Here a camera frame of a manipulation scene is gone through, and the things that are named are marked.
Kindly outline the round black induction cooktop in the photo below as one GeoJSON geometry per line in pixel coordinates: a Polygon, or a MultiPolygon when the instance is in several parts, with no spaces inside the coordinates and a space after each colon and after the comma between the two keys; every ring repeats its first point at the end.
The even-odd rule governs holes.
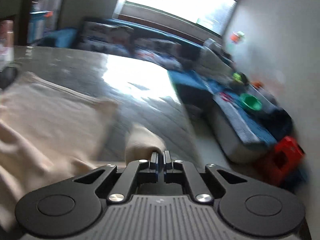
{"type": "Polygon", "coordinates": [[[18,69],[16,67],[5,67],[0,72],[0,89],[4,90],[9,87],[18,76],[18,69]]]}

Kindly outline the colourful pinwheel toy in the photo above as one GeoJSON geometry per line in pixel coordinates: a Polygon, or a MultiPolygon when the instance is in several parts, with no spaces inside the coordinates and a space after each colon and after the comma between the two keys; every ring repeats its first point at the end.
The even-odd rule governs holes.
{"type": "Polygon", "coordinates": [[[232,35],[230,36],[230,39],[233,43],[239,43],[241,42],[245,37],[245,33],[243,33],[242,31],[238,31],[238,32],[233,32],[232,35]]]}

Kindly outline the butterfly print pillow right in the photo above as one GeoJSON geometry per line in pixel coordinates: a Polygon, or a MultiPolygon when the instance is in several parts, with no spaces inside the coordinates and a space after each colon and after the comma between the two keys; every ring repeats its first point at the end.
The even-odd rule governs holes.
{"type": "Polygon", "coordinates": [[[174,41],[156,38],[138,38],[135,40],[135,57],[155,63],[167,70],[182,70],[178,60],[182,46],[174,41]]]}

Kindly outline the blue plastic storage cart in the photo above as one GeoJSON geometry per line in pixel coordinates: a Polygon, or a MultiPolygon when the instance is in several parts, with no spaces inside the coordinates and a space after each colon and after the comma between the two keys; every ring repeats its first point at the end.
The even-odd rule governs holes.
{"type": "Polygon", "coordinates": [[[32,44],[41,39],[46,28],[46,21],[53,15],[52,11],[35,11],[31,12],[28,25],[27,44],[32,44]]]}

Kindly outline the teal sofa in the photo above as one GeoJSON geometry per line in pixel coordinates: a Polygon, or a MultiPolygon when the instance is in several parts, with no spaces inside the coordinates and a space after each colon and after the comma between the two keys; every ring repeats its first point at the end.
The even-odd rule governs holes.
{"type": "Polygon", "coordinates": [[[238,73],[221,46],[203,45],[126,21],[86,19],[76,48],[155,63],[168,71],[183,103],[205,116],[228,159],[258,159],[292,133],[291,116],[238,73]]]}

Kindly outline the blue cushion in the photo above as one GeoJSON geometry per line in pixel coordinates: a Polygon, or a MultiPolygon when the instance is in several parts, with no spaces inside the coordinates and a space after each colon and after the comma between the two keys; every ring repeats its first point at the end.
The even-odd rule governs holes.
{"type": "Polygon", "coordinates": [[[39,46],[53,48],[71,48],[77,37],[76,28],[65,28],[52,31],[42,38],[39,46]]]}

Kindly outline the green plastic bowl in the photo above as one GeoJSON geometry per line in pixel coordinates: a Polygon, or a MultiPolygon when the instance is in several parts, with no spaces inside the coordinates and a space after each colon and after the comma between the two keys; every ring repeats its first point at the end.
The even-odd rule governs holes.
{"type": "Polygon", "coordinates": [[[246,111],[260,111],[262,110],[262,103],[253,95],[242,93],[240,95],[240,103],[246,111]]]}

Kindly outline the red plastic stool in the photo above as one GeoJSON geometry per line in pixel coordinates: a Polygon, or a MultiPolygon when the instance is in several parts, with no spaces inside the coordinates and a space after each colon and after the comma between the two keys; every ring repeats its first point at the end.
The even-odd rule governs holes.
{"type": "Polygon", "coordinates": [[[278,186],[296,170],[304,156],[296,139],[285,136],[258,161],[258,168],[268,183],[278,186]]]}

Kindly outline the pink cat thermos jug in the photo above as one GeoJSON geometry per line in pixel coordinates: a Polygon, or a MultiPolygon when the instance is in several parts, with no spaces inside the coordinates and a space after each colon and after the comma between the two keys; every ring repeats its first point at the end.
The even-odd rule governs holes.
{"type": "Polygon", "coordinates": [[[3,69],[14,60],[14,22],[12,20],[1,21],[0,32],[0,65],[3,69]]]}

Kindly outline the butterfly print pillow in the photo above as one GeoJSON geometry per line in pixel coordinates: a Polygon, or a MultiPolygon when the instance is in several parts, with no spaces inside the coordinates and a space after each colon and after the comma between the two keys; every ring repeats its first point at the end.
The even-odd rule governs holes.
{"type": "Polygon", "coordinates": [[[131,57],[131,35],[133,28],[97,22],[84,23],[76,48],[103,54],[131,57]]]}
{"type": "Polygon", "coordinates": [[[156,38],[138,38],[135,40],[135,57],[155,63],[167,70],[182,70],[178,60],[182,46],[174,41],[156,38]]]}

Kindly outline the butterfly print pillow left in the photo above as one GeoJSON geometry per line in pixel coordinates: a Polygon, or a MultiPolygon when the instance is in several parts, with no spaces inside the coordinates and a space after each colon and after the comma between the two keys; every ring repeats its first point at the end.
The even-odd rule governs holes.
{"type": "Polygon", "coordinates": [[[84,23],[76,48],[103,54],[131,57],[131,35],[133,28],[97,22],[84,23]]]}

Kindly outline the cream beige garment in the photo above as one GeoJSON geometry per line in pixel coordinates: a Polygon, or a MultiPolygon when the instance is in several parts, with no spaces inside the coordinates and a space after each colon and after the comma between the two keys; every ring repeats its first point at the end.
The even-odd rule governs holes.
{"type": "Polygon", "coordinates": [[[1,92],[1,228],[27,193],[96,168],[119,102],[21,75],[1,92]]]}

